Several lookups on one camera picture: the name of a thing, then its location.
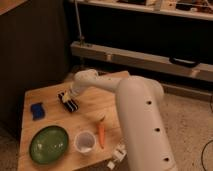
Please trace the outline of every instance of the paper cup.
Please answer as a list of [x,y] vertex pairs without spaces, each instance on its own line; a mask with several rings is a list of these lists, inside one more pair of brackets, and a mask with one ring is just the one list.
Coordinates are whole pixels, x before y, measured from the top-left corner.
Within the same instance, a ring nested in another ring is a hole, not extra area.
[[75,136],[75,149],[81,154],[88,155],[96,144],[95,135],[90,131],[82,131]]

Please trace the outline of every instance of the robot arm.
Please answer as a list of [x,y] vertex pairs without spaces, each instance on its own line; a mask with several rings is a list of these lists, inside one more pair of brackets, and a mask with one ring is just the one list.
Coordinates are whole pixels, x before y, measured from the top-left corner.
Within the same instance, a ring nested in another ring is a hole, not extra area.
[[115,93],[131,171],[178,170],[157,106],[164,94],[160,83],[139,76],[102,77],[87,70],[75,75],[67,96],[74,98],[89,86]]

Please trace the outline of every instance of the orange carrot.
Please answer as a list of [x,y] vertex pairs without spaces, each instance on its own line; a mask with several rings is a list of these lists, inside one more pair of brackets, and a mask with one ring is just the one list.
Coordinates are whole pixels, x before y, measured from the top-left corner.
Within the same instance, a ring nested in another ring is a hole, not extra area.
[[105,128],[104,128],[104,117],[98,123],[98,137],[99,137],[99,144],[102,149],[104,149],[104,141],[105,141]]

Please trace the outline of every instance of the cable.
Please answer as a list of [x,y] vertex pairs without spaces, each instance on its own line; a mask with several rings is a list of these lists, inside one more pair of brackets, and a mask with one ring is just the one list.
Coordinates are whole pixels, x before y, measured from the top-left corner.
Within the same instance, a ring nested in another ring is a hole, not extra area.
[[210,143],[213,143],[213,140],[210,140],[210,141],[208,141],[208,142],[205,144],[205,146],[203,147],[202,153],[201,153],[201,165],[202,165],[204,171],[207,171],[207,169],[205,168],[205,165],[204,165],[204,163],[203,163],[203,156],[204,156],[204,152],[205,152],[206,147],[207,147]]
[[210,105],[211,111],[212,111],[212,113],[213,113],[213,105],[212,105],[212,103],[213,103],[213,93],[211,94],[210,102],[209,102],[209,105]]

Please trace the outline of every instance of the wooden table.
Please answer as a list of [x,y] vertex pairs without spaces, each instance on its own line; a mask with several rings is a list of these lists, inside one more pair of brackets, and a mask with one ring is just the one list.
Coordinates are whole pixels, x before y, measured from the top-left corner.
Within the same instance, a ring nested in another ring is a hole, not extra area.
[[[110,74],[114,77],[126,77],[128,72]],[[117,118],[114,94],[95,87],[88,88],[75,99],[79,109],[69,113],[61,104],[57,95],[68,90],[70,83],[27,91],[25,94],[22,133],[18,161],[19,171],[71,171],[109,159],[115,146],[122,139]],[[30,106],[42,102],[46,116],[44,119],[33,121]],[[95,150],[89,156],[83,156],[73,147],[74,136],[82,130],[90,130],[97,137],[97,123],[105,115],[106,139],[105,148],[97,143]],[[55,163],[38,165],[29,156],[29,145],[33,136],[42,128],[58,125],[69,134],[69,147],[66,153]]]

